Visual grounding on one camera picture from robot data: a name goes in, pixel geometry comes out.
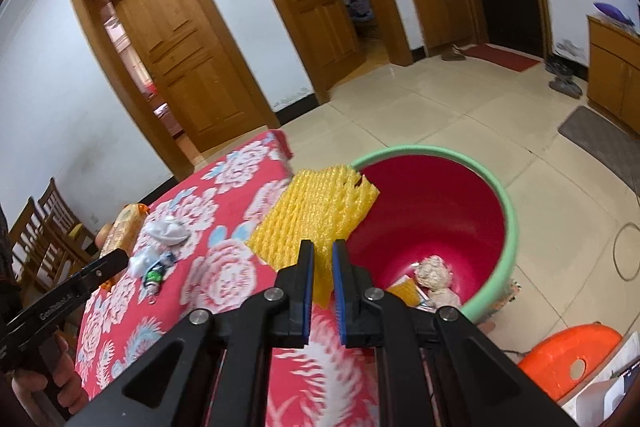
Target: orange plastic stool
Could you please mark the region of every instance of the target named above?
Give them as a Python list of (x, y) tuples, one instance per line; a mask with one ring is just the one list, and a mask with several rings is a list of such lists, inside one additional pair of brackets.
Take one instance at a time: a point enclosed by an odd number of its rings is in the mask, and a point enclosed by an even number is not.
[[(600, 324), (576, 326), (539, 343), (518, 367), (557, 401), (587, 378), (621, 340), (616, 330)], [(585, 363), (585, 369), (574, 380), (570, 371), (577, 360)]]

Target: gray doormat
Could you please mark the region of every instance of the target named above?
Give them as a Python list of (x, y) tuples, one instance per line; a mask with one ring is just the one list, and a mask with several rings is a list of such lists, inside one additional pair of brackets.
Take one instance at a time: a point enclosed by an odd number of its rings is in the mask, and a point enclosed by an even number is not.
[(558, 132), (603, 163), (640, 195), (640, 140), (631, 138), (584, 106), (572, 112)]

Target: wooden chair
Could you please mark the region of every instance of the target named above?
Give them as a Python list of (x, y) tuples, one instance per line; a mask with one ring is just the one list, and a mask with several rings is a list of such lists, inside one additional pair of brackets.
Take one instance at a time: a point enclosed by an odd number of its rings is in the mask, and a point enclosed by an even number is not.
[(55, 179), (50, 179), (47, 190), (44, 191), (42, 197), (38, 200), (38, 205), (42, 209), (45, 217), (51, 217), (55, 224), (60, 228), (62, 233), (69, 235), (80, 248), (84, 246), (84, 241), (90, 239), (93, 241), (95, 236), (89, 232), (82, 222), (76, 217), (76, 214), (69, 208), (66, 201), (63, 200)]
[(57, 226), (53, 216), (43, 218), (29, 198), (9, 231), (14, 261), (21, 267), (16, 274), (22, 288), (23, 304), (33, 299), (34, 291), (46, 293), (68, 274), (89, 263), (90, 257)]

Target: table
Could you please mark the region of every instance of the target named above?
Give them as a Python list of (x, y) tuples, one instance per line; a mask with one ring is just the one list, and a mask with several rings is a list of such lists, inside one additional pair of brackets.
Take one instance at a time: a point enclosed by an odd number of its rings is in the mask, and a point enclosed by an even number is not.
[[(76, 371), (93, 398), (180, 318), (196, 308), (220, 313), (273, 285), (274, 270), (245, 245), (289, 185), (291, 153), (270, 130), (199, 171), (152, 204), (148, 223), (180, 218), (190, 238), (174, 253), (155, 304), (140, 280), (125, 275), (110, 294), (87, 302)], [(135, 251), (157, 244), (143, 229)], [(275, 349), (267, 402), (269, 427), (378, 424), (372, 352), (340, 345), (335, 315), (314, 305), (308, 346)]]

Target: human hand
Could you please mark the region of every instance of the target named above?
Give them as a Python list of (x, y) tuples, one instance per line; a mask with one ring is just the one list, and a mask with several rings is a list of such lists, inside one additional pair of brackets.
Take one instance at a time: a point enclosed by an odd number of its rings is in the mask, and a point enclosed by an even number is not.
[[(74, 362), (67, 353), (69, 346), (65, 339), (56, 335), (56, 342), (62, 353), (58, 367), (53, 372), (53, 382), (60, 388), (58, 402), (62, 407), (68, 408), (71, 414), (76, 414), (89, 402), (89, 396), (82, 388), (80, 375), (74, 370)], [(44, 391), (46, 386), (47, 378), (44, 375), (25, 369), (17, 369), (14, 373), (12, 387), (15, 396), (40, 427), (49, 427), (50, 421), (36, 404), (32, 393)]]

